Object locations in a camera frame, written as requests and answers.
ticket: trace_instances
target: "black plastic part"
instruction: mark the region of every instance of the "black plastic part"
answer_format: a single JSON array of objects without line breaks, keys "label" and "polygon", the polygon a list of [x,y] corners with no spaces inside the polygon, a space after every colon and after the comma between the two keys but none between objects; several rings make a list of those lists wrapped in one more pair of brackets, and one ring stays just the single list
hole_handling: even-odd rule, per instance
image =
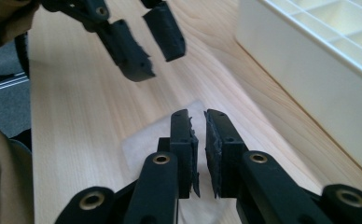
[{"label": "black plastic part", "polygon": [[335,223],[362,224],[362,191],[345,185],[324,187],[321,208]]},{"label": "black plastic part", "polygon": [[[111,27],[114,30],[116,42],[118,43],[117,48],[120,48],[125,59],[118,65],[123,75],[135,82],[154,77],[155,74],[152,72],[151,61],[143,49],[134,41],[126,21],[116,21]],[[116,50],[110,49],[108,52],[115,52]]]},{"label": "black plastic part", "polygon": [[146,158],[124,224],[177,222],[177,167],[177,157],[170,152],[157,152]]},{"label": "black plastic part", "polygon": [[50,12],[61,11],[82,22],[89,32],[110,16],[104,0],[41,0],[41,4]]},{"label": "black plastic part", "polygon": [[166,62],[185,55],[185,39],[166,2],[158,3],[144,16],[144,20],[146,20]]},{"label": "black plastic part", "polygon": [[186,109],[172,114],[170,131],[170,152],[178,158],[179,198],[187,199],[190,187],[199,192],[198,144],[199,141],[192,130],[191,118]]},{"label": "black plastic part", "polygon": [[245,152],[240,172],[266,223],[332,223],[271,155]]},{"label": "black plastic part", "polygon": [[[84,210],[81,208],[80,204],[85,196],[90,193],[99,192],[104,195],[104,201],[102,204],[91,210]],[[108,216],[112,209],[112,204],[114,203],[115,195],[111,189],[92,187],[89,189],[84,189],[80,191],[70,203],[64,208],[62,213],[59,215],[56,220],[56,224],[70,224],[70,223],[80,223],[80,224],[105,224],[107,222]]]},{"label": "black plastic part", "polygon": [[206,116],[206,157],[215,196],[236,198],[242,183],[239,166],[248,150],[228,116],[213,109]]},{"label": "black plastic part", "polygon": [[141,2],[146,8],[153,8],[157,4],[161,3],[161,0],[141,0]]},{"label": "black plastic part", "polygon": [[245,185],[241,185],[236,209],[243,224],[264,224],[265,219]]}]

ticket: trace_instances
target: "brown fabric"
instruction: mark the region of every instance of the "brown fabric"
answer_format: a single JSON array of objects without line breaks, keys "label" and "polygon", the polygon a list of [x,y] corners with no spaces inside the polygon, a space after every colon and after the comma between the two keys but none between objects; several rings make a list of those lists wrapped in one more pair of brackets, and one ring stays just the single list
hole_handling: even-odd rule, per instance
[{"label": "brown fabric", "polygon": [[31,29],[38,6],[35,0],[0,0],[0,47]]},{"label": "brown fabric", "polygon": [[0,132],[0,224],[34,223],[32,156]]}]

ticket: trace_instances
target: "white storage box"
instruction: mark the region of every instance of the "white storage box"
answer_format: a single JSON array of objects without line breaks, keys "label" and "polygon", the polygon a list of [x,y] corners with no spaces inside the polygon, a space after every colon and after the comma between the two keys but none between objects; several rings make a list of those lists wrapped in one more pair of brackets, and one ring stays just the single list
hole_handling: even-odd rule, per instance
[{"label": "white storage box", "polygon": [[241,0],[237,39],[362,166],[362,0]]}]

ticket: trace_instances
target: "wooden surface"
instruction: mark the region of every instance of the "wooden surface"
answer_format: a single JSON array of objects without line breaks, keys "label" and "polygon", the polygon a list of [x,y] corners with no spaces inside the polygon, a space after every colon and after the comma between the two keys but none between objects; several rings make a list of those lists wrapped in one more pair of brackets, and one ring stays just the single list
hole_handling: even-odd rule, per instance
[{"label": "wooden surface", "polygon": [[[187,56],[172,63],[141,18],[140,1],[106,2],[111,20],[125,19],[151,55],[157,77],[129,81],[95,34],[62,13],[38,11],[30,33],[36,223],[53,223],[85,188],[117,191],[133,181],[122,143],[194,102],[227,113],[250,149],[272,154],[302,187],[362,189],[362,170],[235,41],[238,1],[169,1],[188,44]],[[180,222],[240,222],[234,201],[210,204],[223,202],[223,212],[203,207],[181,213]]]}]

